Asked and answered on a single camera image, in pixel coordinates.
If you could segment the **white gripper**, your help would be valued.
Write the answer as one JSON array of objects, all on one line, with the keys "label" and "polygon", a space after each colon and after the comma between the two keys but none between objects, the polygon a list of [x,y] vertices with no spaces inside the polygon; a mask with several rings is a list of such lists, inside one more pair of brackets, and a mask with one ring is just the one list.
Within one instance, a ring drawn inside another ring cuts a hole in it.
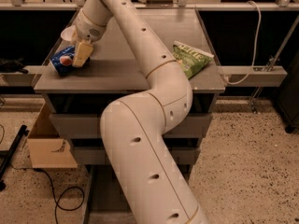
[{"label": "white gripper", "polygon": [[92,42],[99,40],[107,28],[106,21],[92,21],[81,9],[75,19],[76,31],[71,35],[70,44],[75,46],[73,66],[82,67],[93,53]]}]

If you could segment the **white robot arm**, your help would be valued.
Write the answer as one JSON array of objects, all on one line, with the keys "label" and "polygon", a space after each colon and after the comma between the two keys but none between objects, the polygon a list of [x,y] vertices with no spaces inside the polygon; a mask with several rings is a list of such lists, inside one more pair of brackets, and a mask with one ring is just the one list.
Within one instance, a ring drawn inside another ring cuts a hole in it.
[{"label": "white robot arm", "polygon": [[73,65],[81,67],[110,19],[116,20],[149,83],[110,103],[100,132],[137,224],[208,224],[164,143],[192,106],[192,87],[178,62],[131,0],[87,0],[76,18]]}]

